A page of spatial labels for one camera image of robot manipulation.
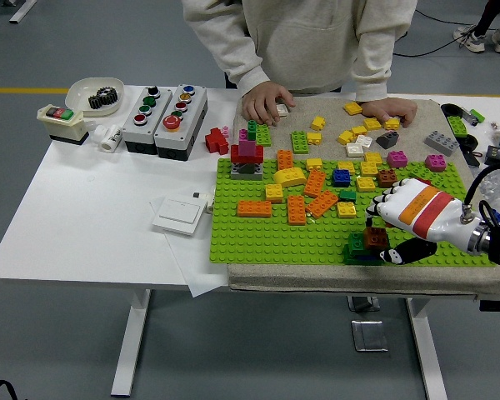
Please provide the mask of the person's left hand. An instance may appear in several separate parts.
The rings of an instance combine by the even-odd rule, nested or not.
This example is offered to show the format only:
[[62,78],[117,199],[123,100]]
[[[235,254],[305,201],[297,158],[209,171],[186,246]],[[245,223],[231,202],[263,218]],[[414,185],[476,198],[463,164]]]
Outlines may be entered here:
[[404,128],[413,123],[418,110],[418,105],[414,101],[398,97],[362,102],[360,106],[365,117],[376,118],[380,123],[390,118],[400,118]]

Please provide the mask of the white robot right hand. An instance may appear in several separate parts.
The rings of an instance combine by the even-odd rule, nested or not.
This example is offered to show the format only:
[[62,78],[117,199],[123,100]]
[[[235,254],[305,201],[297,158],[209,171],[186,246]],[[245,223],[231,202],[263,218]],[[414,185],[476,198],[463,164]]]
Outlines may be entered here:
[[488,225],[459,199],[416,178],[395,182],[366,209],[366,224],[381,217],[413,238],[380,252],[388,263],[409,264],[432,256],[439,242],[449,242],[471,255],[487,253]]

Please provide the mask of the person's right hand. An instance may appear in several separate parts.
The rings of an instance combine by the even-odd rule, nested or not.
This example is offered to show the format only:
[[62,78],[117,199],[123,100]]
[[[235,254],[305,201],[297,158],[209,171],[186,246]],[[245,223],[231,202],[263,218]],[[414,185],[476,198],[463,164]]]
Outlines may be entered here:
[[259,124],[276,126],[280,121],[277,100],[291,108],[296,106],[293,95],[284,86],[271,81],[262,82],[242,97],[242,116]]

